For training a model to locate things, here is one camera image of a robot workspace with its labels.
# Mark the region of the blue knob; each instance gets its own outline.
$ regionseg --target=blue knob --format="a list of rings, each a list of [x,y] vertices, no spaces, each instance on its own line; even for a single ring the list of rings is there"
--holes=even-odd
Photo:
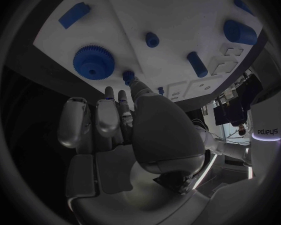
[[[75,4],[68,10],[58,21],[65,28],[68,29],[72,24],[81,19],[84,15],[90,12],[91,8],[84,2]]]
[[[165,93],[164,88],[161,86],[161,87],[159,87],[157,89],[158,89],[158,93],[163,96],[164,93]]]
[[[123,80],[125,81],[125,85],[129,86],[131,80],[135,77],[135,73],[133,71],[127,70],[123,72]]]
[[[195,51],[187,55],[187,60],[197,74],[198,78],[204,78],[208,74],[208,70]]]
[[[234,20],[224,24],[226,38],[232,43],[254,45],[257,43],[257,34],[252,27]]]
[[[149,48],[155,48],[159,44],[159,38],[156,36],[156,34],[148,32],[145,36],[145,42]]]
[[[106,79],[115,70],[113,55],[95,45],[81,48],[74,57],[73,65],[77,73],[90,80]]]
[[[234,0],[234,4],[240,9],[243,9],[244,11],[254,16],[254,14],[251,12],[251,10],[247,7],[247,5],[242,0]]]

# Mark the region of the dark background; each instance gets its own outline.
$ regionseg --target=dark background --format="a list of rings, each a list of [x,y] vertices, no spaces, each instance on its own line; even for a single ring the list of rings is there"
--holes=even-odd
[[[0,0],[0,23],[8,20],[21,0]],[[281,0],[262,0],[274,11],[281,25]],[[7,67],[1,88],[1,116],[7,143],[22,176],[45,204],[65,219],[77,224],[65,198],[64,178],[74,150],[61,146],[56,130],[67,96],[47,89]],[[271,215],[256,214],[246,224],[281,224],[281,196]],[[9,202],[0,186],[0,223],[27,224]]]

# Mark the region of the white pegboard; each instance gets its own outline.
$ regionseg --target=white pegboard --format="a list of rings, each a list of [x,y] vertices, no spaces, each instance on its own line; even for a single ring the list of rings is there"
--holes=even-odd
[[[90,13],[64,29],[58,19],[81,2],[91,7]],[[221,48],[224,44],[229,45],[223,32],[228,19],[252,27],[257,35],[262,29],[258,19],[236,7],[233,0],[64,0],[48,17],[33,44],[99,91],[104,92],[105,87],[112,86],[117,97],[119,90],[125,90],[133,109],[129,87],[122,78],[127,69],[133,70],[154,92],[158,93],[157,88],[163,87],[168,96],[171,84],[185,81],[181,93],[184,96],[179,100],[210,94],[221,85],[242,62],[251,45],[242,44],[243,52],[235,56],[237,66],[220,76],[209,73],[205,78],[198,78],[187,55],[197,52],[206,67],[213,57],[223,56]],[[158,35],[157,47],[146,45],[147,32]],[[116,64],[109,78],[89,80],[74,70],[75,53],[89,44],[102,46],[113,54]],[[213,77],[210,89],[190,91],[194,84],[204,79],[208,81],[210,77]]]

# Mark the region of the blue plastic part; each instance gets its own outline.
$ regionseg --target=blue plastic part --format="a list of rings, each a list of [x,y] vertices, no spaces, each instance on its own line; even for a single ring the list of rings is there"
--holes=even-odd
[[[149,48],[155,48],[159,44],[159,38],[156,34],[148,32],[145,36],[145,42]]]
[[[68,10],[58,21],[61,25],[68,29],[72,24],[81,19],[84,15],[90,12],[91,8],[84,2],[77,3]]]
[[[75,55],[73,66],[86,79],[102,80],[115,70],[113,55],[103,47],[90,45],[81,48]]]
[[[257,43],[257,34],[252,27],[234,20],[224,24],[226,38],[232,43],[254,45]]]
[[[159,87],[157,89],[158,89],[158,93],[163,96],[164,93],[165,93],[164,88],[161,86],[161,87]]]
[[[192,51],[187,55],[187,60],[190,62],[199,78],[204,78],[208,74],[208,70],[195,51]]]
[[[247,7],[247,5],[242,1],[242,0],[234,0],[234,4],[239,7],[240,9],[248,12],[249,14],[253,15],[254,14],[251,12],[251,10]]]
[[[127,70],[123,72],[123,80],[125,81],[125,85],[129,86],[131,80],[135,77],[135,73],[131,70]]]

